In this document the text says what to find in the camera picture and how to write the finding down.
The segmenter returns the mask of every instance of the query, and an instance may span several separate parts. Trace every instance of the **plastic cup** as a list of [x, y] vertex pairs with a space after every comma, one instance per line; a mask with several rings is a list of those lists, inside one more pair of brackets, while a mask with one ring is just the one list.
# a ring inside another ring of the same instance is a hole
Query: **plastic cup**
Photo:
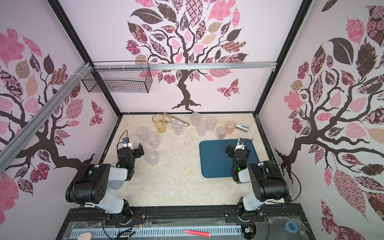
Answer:
[[159, 157], [157, 156], [157, 151], [155, 149], [149, 149], [145, 151], [144, 159], [152, 166], [155, 166], [159, 163]]
[[153, 148], [158, 148], [160, 143], [159, 143], [159, 136], [157, 133], [151, 132], [147, 134], [147, 142], [148, 144], [153, 147]]
[[142, 142], [147, 141], [147, 133], [148, 133], [148, 129], [146, 127], [139, 127], [136, 130], [136, 136], [138, 136]]
[[215, 129], [217, 120], [214, 117], [207, 117], [205, 120], [208, 123], [208, 131], [212, 132]]
[[207, 131], [207, 128], [208, 128], [208, 123], [206, 123], [206, 122], [199, 122], [196, 125], [196, 128], [197, 128], [197, 134], [199, 136], [204, 136], [205, 132]]
[[224, 139], [227, 134], [227, 129], [225, 127], [218, 127], [217, 130], [217, 139]]
[[227, 122], [227, 123], [225, 124], [225, 127], [227, 128], [227, 133], [228, 133], [228, 134], [232, 134], [233, 131], [234, 131], [235, 128], [236, 128], [236, 124], [235, 124], [234, 122], [229, 121], [229, 122]]
[[200, 117], [200, 113], [193, 112], [191, 114], [191, 121], [193, 126], [196, 126], [200, 122]]
[[183, 133], [183, 125], [181, 124], [177, 124], [175, 122], [172, 123], [172, 128], [173, 128], [173, 131], [175, 132], [176, 135], [181, 135]]

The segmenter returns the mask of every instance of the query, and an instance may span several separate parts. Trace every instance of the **white table surface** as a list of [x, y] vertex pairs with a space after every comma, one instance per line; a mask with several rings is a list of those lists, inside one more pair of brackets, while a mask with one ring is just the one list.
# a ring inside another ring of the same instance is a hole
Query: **white table surface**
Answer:
[[[260, 162], [269, 160], [251, 113], [202, 114], [201, 119], [204, 121], [208, 116], [217, 119], [214, 131], [207, 132], [204, 137], [197, 135], [196, 127], [192, 124], [185, 127], [180, 136], [174, 134], [170, 123], [167, 123], [164, 133], [158, 133], [152, 116], [123, 116], [104, 163], [110, 163], [112, 166], [117, 163], [116, 144], [125, 130], [128, 130], [133, 147], [137, 148], [139, 138], [135, 132], [139, 127], [147, 127], [149, 132], [159, 135], [161, 143], [156, 149], [159, 163], [151, 166], [143, 157], [136, 159], [132, 179], [125, 181], [118, 190], [110, 189], [113, 195], [126, 199], [130, 206], [235, 205], [239, 198], [252, 191], [250, 183], [237, 184], [231, 177], [203, 177], [199, 152], [201, 141], [216, 140], [216, 128], [225, 126], [227, 121], [233, 121], [249, 125], [250, 130], [245, 133], [235, 129], [233, 134], [227, 134], [224, 139], [253, 138]], [[190, 114], [175, 114], [175, 117], [191, 123]], [[147, 143], [142, 145], [144, 151], [150, 149]]]

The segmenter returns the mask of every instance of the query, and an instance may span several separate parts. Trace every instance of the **tape roll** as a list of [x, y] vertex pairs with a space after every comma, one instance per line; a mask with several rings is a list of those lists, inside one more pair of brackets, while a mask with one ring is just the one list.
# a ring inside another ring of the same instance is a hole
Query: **tape roll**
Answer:
[[285, 223], [285, 229], [290, 233], [297, 232], [297, 225], [293, 221], [287, 221]]

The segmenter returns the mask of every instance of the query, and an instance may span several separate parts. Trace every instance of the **pink wall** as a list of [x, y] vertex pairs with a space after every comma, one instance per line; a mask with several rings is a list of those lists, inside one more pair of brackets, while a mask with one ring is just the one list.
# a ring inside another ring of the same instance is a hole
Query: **pink wall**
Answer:
[[383, 29], [382, 1], [315, 1], [260, 114], [316, 239], [383, 238]]
[[[0, 16], [3, 148], [83, 61], [46, 1], [6, 1]], [[0, 176], [2, 239], [56, 237], [76, 206], [66, 188], [84, 162], [99, 159], [116, 120], [103, 94], [82, 83], [68, 95]]]

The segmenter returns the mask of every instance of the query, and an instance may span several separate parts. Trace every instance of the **wire basket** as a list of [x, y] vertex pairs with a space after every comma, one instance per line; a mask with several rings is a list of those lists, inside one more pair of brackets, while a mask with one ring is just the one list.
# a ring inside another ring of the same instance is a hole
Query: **wire basket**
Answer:
[[140, 63], [137, 68], [108, 68], [95, 67], [83, 78], [83, 83], [90, 93], [102, 92], [97, 80], [102, 80], [106, 90], [111, 93], [149, 93], [152, 76], [147, 61]]

